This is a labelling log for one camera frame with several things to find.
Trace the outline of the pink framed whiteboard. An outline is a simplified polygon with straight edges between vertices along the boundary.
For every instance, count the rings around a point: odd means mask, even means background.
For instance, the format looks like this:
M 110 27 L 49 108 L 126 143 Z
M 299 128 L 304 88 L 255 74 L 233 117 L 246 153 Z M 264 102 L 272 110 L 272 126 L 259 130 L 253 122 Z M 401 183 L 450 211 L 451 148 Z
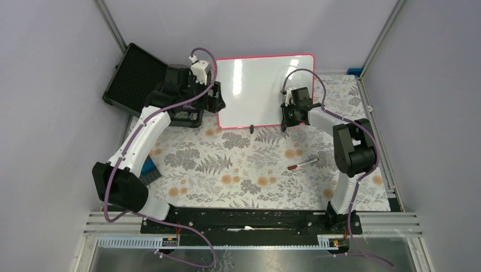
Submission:
M 222 129 L 278 126 L 283 87 L 314 87 L 312 54 L 231 57 L 217 59 L 217 81 L 226 104 L 218 112 Z

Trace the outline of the red capped marker pen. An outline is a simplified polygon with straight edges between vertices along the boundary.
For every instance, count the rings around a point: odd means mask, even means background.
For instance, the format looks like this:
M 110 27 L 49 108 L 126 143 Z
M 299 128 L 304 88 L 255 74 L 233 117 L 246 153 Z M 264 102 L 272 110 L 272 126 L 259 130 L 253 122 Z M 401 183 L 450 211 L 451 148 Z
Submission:
M 308 165 L 308 164 L 311 164 L 311 163 L 315 163 L 315 162 L 317 162 L 317 161 L 319 161 L 319 158 L 310 159 L 310 160 L 304 161 L 304 162 L 302 162 L 302 163 L 298 163 L 298 164 L 295 164 L 295 165 L 290 165 L 290 166 L 287 167 L 287 170 L 292 171 L 292 170 L 294 170 L 294 169 L 296 169 L 296 168 L 299 168 L 299 167 L 302 167 L 302 166 L 304 166 L 304 165 Z

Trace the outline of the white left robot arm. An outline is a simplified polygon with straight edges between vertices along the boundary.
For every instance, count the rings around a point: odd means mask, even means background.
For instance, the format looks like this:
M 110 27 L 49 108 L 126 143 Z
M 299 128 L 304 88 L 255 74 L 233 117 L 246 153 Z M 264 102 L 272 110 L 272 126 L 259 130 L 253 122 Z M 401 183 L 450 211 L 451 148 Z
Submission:
M 213 68 L 211 78 L 207 71 Z M 196 78 L 205 78 L 206 89 L 198 95 L 166 107 L 145 107 L 134 130 L 107 163 L 97 162 L 93 169 L 94 181 L 99 198 L 104 202 L 104 218 L 113 223 L 121 216 L 114 218 L 108 215 L 108 206 L 115 205 L 128 212 L 139 214 L 144 218 L 154 219 L 154 225 L 163 233 L 171 232 L 176 225 L 176 218 L 169 213 L 170 205 L 165 200 L 155 197 L 139 180 L 142 166 L 150 148 L 165 128 L 171 123 L 169 110 L 192 103 L 208 93 L 217 79 L 217 63 L 208 64 L 197 61 L 190 70 Z

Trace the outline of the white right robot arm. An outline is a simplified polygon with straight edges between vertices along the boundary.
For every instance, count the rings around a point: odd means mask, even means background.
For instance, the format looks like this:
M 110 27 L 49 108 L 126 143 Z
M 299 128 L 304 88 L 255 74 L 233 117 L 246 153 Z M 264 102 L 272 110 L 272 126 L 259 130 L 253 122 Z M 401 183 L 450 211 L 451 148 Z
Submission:
M 370 121 L 350 120 L 313 103 L 306 87 L 282 90 L 281 130 L 300 124 L 310 125 L 332 136 L 334 160 L 340 172 L 334 196 L 326 208 L 325 225 L 332 233 L 340 233 L 355 216 L 355 201 L 360 181 L 379 164 L 377 144 Z

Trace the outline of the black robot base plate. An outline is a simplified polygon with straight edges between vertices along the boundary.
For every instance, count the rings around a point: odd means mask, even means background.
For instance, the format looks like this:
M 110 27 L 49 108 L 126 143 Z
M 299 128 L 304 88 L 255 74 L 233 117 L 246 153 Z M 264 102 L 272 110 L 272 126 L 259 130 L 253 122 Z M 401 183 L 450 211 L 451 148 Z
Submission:
M 166 222 L 189 226 L 203 233 L 244 227 L 313 235 L 344 235 L 348 231 L 347 215 L 323 210 L 172 207 Z

